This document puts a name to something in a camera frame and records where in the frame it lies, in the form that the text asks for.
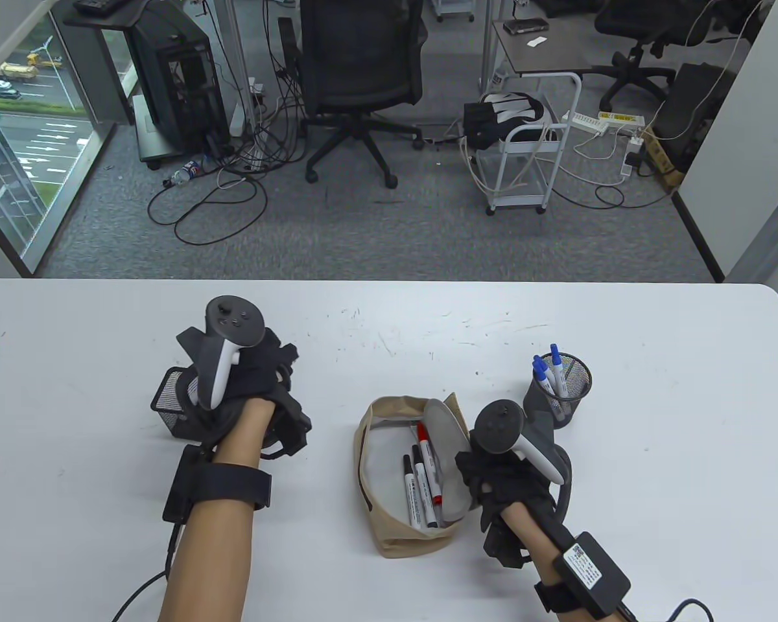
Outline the person's right hand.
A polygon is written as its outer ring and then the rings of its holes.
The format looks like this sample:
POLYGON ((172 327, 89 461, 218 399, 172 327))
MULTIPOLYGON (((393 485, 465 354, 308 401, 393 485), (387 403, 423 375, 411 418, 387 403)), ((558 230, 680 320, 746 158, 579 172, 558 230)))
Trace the person's right hand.
POLYGON ((493 454, 481 447, 476 432, 470 432, 470 450, 455 456, 464 485, 474 503, 481 507, 480 529, 485 534, 484 551, 502 566, 521 569, 532 559, 525 545, 508 527, 502 513, 522 503, 540 515, 557 518, 558 504, 550 490, 551 481, 528 460, 508 451, 493 454))

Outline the person's left hand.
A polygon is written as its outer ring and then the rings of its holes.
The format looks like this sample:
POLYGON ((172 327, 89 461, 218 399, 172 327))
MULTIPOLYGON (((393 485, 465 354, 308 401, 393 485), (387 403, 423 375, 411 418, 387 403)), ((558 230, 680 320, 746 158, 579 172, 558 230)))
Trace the person's left hand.
POLYGON ((239 361, 231 365, 226 390, 220 405, 208 411, 204 407, 204 386, 196 367, 190 365, 176 380, 176 399, 181 407, 181 419, 177 426, 181 432, 174 435, 181 439, 214 448, 227 433, 234 430, 247 400, 259 398, 274 404, 274 414, 267 424, 263 448, 276 443, 281 448, 263 454, 263 459, 273 460, 284 455, 294 455, 306 447, 312 423, 302 406, 291 396, 291 376, 298 349, 293 343, 283 344, 274 332, 267 328, 262 341, 255 347, 239 350, 239 361))

